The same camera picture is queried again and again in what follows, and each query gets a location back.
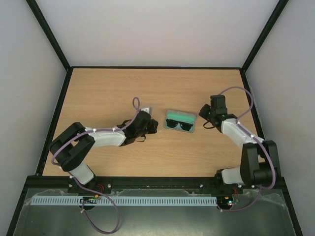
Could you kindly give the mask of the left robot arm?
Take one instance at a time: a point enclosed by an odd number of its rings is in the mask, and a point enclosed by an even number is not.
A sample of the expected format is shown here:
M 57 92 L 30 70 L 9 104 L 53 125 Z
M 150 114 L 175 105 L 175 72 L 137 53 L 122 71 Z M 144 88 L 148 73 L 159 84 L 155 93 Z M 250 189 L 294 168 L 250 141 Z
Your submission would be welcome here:
M 143 110 L 132 120 L 126 120 L 113 128 L 92 129 L 75 122 L 49 145 L 49 151 L 53 155 L 51 162 L 80 184 L 86 185 L 95 178 L 94 172 L 84 163 L 91 149 L 130 145 L 137 138 L 157 133 L 157 129 L 158 121 Z

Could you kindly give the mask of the grey glasses case green inside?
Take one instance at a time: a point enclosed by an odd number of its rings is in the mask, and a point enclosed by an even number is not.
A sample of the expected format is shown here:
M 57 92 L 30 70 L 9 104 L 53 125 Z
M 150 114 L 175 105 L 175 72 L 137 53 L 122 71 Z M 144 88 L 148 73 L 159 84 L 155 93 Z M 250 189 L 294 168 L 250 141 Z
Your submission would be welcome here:
M 166 127 L 166 119 L 173 119 L 173 120 L 177 120 L 177 121 L 183 121 L 183 122 L 191 123 L 191 124 L 193 124 L 193 127 L 190 130 L 190 132 L 184 131 L 181 129 L 168 128 L 168 127 Z M 177 111 L 177 110 L 167 110 L 163 127 L 166 129 L 171 129 L 171 130 L 175 130 L 175 131 L 183 131 L 183 132 L 187 132 L 187 133 L 193 133 L 194 128 L 195 128 L 195 122 L 196 122 L 196 114 Z

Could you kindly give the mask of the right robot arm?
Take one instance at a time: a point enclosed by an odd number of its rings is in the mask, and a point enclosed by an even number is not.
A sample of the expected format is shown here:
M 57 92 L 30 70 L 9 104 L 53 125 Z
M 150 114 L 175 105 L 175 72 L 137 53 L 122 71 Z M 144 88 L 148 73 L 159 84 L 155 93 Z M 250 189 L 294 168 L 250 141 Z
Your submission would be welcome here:
M 225 96 L 210 96 L 210 104 L 205 104 L 199 116 L 213 128 L 229 137 L 242 151 L 240 166 L 218 171 L 215 188 L 226 192 L 232 184 L 261 186 L 272 189 L 281 175 L 277 145 L 266 141 L 245 128 L 234 114 L 229 114 Z

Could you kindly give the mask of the black round sunglasses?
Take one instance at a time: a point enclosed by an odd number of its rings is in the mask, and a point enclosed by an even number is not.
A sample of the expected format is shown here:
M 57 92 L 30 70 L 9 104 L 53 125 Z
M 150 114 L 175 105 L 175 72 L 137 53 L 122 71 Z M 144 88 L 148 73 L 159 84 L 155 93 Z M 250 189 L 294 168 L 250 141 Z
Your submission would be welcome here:
M 193 124 L 183 122 L 183 121 L 177 121 L 173 119 L 166 119 L 166 127 L 172 128 L 172 129 L 181 129 L 181 130 L 190 132 L 190 130 L 193 127 Z

